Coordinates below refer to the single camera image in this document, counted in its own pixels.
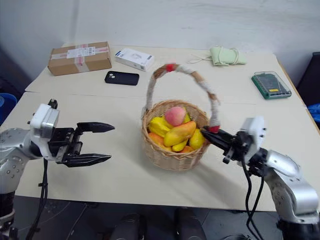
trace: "white table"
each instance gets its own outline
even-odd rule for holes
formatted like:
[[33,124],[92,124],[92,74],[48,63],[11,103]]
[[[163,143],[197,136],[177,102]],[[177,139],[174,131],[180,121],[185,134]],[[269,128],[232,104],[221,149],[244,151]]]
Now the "white table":
[[[135,69],[116,62],[114,55],[122,48],[133,48],[138,51],[155,56],[155,62],[148,72]],[[246,65],[233,65],[229,67],[213,66],[211,61],[201,61],[195,64],[186,62],[195,57],[192,54],[205,57],[208,50],[195,50],[183,48],[161,47],[136,47],[116,46],[111,47],[112,68],[99,71],[83,72],[63,76],[53,76],[48,68],[25,89],[27,92],[60,93],[106,97],[145,97],[147,86],[152,72],[167,63],[185,64],[197,70],[216,91],[219,99],[225,103],[244,103],[274,106],[304,106],[301,99],[293,91],[291,81],[288,79],[277,58],[272,53],[245,53],[248,63]],[[108,71],[137,73],[140,79],[137,86],[123,86],[106,84],[105,76]],[[255,72],[275,71],[292,90],[292,96],[278,101],[266,101],[259,93],[251,80]],[[183,99],[193,101],[194,97],[204,96],[204,92],[196,86],[189,76],[182,73],[165,75],[156,86],[155,96],[162,99]]]
[[[194,95],[191,97],[194,104],[209,112],[206,98],[196,98]],[[82,152],[111,154],[112,158],[106,162],[78,168],[49,163],[49,198],[215,209],[245,208],[247,182],[244,173],[235,162],[224,164],[222,151],[217,147],[210,146],[200,164],[187,172],[163,170],[148,161],[141,144],[141,110],[146,101],[143,96],[62,94],[54,89],[51,93],[26,92],[0,130],[28,129],[27,121],[31,119],[32,113],[40,103],[47,103],[50,98],[58,101],[58,127],[75,127],[78,122],[95,121],[111,124],[116,130],[86,133],[81,137],[84,143]],[[273,103],[260,105],[223,102],[220,109],[222,128],[236,133],[245,118],[264,116],[267,135],[263,147],[288,154],[297,161],[305,178],[319,194],[320,161],[317,149],[320,135],[315,125],[301,105],[283,107]],[[30,161],[16,194],[39,197],[38,183],[41,182],[42,172],[41,160]],[[260,179],[253,176],[252,182],[255,196]],[[262,192],[257,210],[275,210],[267,186]]]

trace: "peach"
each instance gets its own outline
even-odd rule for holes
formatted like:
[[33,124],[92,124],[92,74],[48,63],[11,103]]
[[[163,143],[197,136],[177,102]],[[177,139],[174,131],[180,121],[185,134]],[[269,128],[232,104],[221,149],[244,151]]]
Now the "peach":
[[183,123],[185,116],[186,116],[186,110],[179,106],[174,106],[170,109],[168,109],[164,114],[164,119],[171,124],[172,126],[176,127]]

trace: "phone case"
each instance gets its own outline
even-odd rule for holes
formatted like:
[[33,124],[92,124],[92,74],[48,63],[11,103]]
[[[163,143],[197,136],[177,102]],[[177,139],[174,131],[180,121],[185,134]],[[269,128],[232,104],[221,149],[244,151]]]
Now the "phone case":
[[104,81],[107,84],[136,86],[139,81],[139,74],[120,71],[108,71]]

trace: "wicker basket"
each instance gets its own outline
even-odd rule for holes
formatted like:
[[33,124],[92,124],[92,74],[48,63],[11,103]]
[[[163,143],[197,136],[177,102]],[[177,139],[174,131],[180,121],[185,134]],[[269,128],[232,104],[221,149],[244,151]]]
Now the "wicker basket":
[[[152,107],[152,96],[157,79],[173,70],[175,70],[176,72],[190,74],[192,77],[194,77],[195,82],[208,93],[212,111],[210,121],[207,118],[205,112],[200,110],[197,106],[182,100],[161,101]],[[202,128],[203,126],[207,125],[210,125],[210,127],[219,126],[220,122],[217,116],[218,99],[216,98],[216,95],[213,94],[213,92],[205,84],[204,79],[196,71],[188,69],[184,66],[178,64],[166,64],[157,69],[151,76],[147,91],[146,107],[143,110],[142,116],[142,137],[146,155],[154,165],[162,169],[186,171],[192,169],[200,161],[201,157],[206,152],[209,146],[208,141],[206,141],[200,149],[197,149],[195,151],[188,153],[177,153],[166,151],[163,148],[159,147],[148,135],[148,125],[151,119],[154,117],[162,116],[168,109],[174,106],[185,107],[191,119],[196,122],[197,128]]]

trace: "fake fruit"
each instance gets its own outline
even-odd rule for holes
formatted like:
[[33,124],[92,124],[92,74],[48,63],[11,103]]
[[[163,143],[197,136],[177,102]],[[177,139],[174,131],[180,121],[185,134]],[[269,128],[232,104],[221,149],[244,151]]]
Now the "fake fruit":
[[164,118],[169,124],[176,127],[183,123],[186,113],[186,110],[182,107],[173,106],[165,112]]
[[199,148],[202,147],[202,145],[205,142],[205,137],[202,135],[202,133],[200,132],[200,129],[197,128],[194,131],[194,134],[192,135],[192,137],[190,138],[190,142],[189,145],[190,147],[192,147],[194,150],[197,150]]
[[149,123],[149,130],[152,133],[164,137],[166,133],[170,131],[170,128],[164,125],[164,121],[161,117],[156,116],[151,119]]
[[182,151],[180,151],[179,153],[180,154],[186,154],[186,153],[191,153],[191,152],[193,152],[194,151],[194,149],[192,148],[192,147],[190,147],[190,146],[185,146],[183,149],[182,149]]
[[163,125],[165,125],[166,127],[170,128],[170,129],[173,129],[174,126],[172,126],[170,123],[168,123],[165,119],[165,115],[163,115],[162,117],[162,121],[163,121]]
[[172,151],[174,152],[180,152],[182,149],[185,148],[185,146],[187,145],[188,139],[184,140],[183,142],[180,142],[176,145],[172,146]]
[[169,152],[171,151],[170,146],[164,145],[164,138],[163,137],[161,137],[153,132],[148,133],[148,135],[154,141],[154,143],[157,144],[160,148],[167,150]]
[[187,112],[185,107],[184,107],[184,110],[185,110],[186,114],[185,114],[185,117],[184,117],[184,120],[183,120],[183,124],[186,124],[186,123],[191,121],[191,118],[190,118],[189,113]]
[[196,127],[196,122],[189,121],[180,126],[172,128],[164,136],[164,145],[166,147],[170,147],[173,145],[177,145],[183,142],[184,140],[187,140],[194,134]]

